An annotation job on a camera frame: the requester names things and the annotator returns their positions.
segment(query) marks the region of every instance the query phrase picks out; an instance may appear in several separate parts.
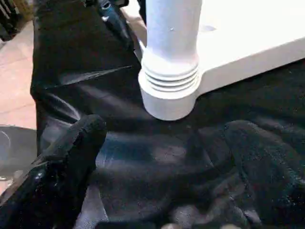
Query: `white cylindrical post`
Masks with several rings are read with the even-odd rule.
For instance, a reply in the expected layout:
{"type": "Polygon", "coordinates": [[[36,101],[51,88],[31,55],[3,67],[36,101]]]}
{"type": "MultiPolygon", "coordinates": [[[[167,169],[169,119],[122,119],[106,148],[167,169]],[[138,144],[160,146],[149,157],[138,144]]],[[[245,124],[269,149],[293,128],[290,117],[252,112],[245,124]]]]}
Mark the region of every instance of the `white cylindrical post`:
{"type": "Polygon", "coordinates": [[[156,118],[177,120],[194,106],[201,6],[202,0],[146,0],[147,47],[139,83],[144,106],[156,118]]]}

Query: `white plastic leg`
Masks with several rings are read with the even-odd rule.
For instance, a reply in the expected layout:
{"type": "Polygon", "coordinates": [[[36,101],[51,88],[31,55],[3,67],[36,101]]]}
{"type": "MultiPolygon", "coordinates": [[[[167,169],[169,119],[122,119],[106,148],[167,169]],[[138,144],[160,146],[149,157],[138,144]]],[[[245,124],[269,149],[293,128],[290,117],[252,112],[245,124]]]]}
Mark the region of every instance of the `white plastic leg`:
{"type": "Polygon", "coordinates": [[[197,34],[202,0],[147,0],[147,46],[139,74],[146,110],[162,120],[188,115],[200,81],[197,34]]]}
{"type": "Polygon", "coordinates": [[[305,58],[304,0],[205,0],[197,37],[200,5],[147,0],[139,82],[156,118],[180,119],[206,92],[305,58]]]}

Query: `black latex fabric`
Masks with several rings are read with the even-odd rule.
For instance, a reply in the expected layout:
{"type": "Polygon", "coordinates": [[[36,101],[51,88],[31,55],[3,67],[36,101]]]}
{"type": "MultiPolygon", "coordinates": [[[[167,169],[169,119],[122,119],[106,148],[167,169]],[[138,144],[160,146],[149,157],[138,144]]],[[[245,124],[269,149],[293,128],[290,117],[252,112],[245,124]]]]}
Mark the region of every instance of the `black latex fabric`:
{"type": "Polygon", "coordinates": [[[105,137],[98,115],[83,117],[59,136],[1,195],[0,228],[72,228],[105,137]]]}
{"type": "Polygon", "coordinates": [[[304,60],[205,94],[186,118],[164,122],[143,107],[140,63],[94,9],[36,0],[34,28],[38,151],[87,114],[109,131],[74,228],[304,224],[304,60]]]}

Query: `black cloth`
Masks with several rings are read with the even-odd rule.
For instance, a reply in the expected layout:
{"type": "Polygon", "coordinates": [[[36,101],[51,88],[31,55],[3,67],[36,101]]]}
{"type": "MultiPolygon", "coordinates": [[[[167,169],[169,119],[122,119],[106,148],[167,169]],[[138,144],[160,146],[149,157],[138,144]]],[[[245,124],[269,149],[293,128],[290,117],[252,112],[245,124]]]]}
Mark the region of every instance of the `black cloth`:
{"type": "Polygon", "coordinates": [[[107,123],[76,229],[304,225],[304,60],[164,122],[143,107],[140,63],[94,9],[36,0],[34,28],[38,151],[84,115],[107,123]]]}

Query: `wooden floor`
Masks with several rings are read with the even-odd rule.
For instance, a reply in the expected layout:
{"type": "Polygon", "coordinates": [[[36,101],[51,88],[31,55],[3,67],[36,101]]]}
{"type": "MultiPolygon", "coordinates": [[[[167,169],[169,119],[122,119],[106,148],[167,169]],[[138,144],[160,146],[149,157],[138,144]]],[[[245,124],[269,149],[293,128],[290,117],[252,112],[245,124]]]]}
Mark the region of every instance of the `wooden floor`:
{"type": "Polygon", "coordinates": [[[13,40],[0,41],[0,125],[36,129],[35,103],[30,95],[32,55],[31,21],[13,40]]]}

